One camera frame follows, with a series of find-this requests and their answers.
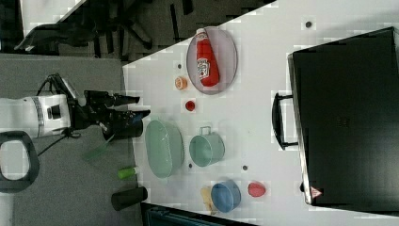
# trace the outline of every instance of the red cup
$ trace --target red cup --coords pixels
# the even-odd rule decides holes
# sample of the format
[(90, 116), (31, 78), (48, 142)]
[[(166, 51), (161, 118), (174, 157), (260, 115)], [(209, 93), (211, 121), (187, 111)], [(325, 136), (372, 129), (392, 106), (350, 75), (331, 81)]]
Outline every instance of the red cup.
[(261, 197), (262, 195), (264, 195), (264, 193), (266, 193), (266, 188), (260, 182), (252, 182), (248, 186), (248, 193), (250, 196), (255, 198)]

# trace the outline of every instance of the small cup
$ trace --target small cup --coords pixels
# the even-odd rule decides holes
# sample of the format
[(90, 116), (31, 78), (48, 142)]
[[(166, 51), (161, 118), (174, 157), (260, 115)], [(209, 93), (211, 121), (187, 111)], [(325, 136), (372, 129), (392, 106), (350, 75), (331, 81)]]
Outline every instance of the small cup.
[(187, 88), (187, 79), (185, 79), (184, 77), (181, 77), (181, 76), (177, 77), (175, 79), (175, 86), (176, 86), (176, 89), (178, 89), (178, 90)]

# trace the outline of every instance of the green mug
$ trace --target green mug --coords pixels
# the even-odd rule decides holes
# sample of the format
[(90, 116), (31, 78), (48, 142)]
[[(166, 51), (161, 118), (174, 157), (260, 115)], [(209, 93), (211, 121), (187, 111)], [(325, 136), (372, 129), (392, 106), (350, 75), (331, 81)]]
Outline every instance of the green mug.
[[(208, 129), (208, 133), (204, 134), (204, 129)], [(199, 135), (191, 139), (191, 159), (199, 167), (206, 167), (220, 161), (224, 152), (223, 140), (218, 134), (211, 133), (210, 126), (201, 127)]]

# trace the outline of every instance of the white plate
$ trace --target white plate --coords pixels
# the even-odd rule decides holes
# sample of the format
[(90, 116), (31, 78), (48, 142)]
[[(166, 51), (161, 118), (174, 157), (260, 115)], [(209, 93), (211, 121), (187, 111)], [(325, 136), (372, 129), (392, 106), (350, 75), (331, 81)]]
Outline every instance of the white plate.
[(214, 51), (220, 81), (213, 87), (204, 87), (200, 82), (197, 70), (197, 45), (196, 39), (191, 40), (187, 51), (187, 72), (194, 87), (200, 92), (215, 95), (227, 89), (232, 83), (237, 71), (237, 51), (229, 33), (216, 26), (205, 27), (209, 41)]

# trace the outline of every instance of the red cap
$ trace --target red cap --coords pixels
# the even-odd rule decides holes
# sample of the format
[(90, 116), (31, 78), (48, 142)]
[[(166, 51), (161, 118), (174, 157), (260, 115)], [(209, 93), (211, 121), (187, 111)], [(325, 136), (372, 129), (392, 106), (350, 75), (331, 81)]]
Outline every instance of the red cap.
[(187, 103), (185, 103), (185, 109), (187, 109), (188, 111), (193, 111), (196, 108), (196, 104), (192, 101), (188, 101)]

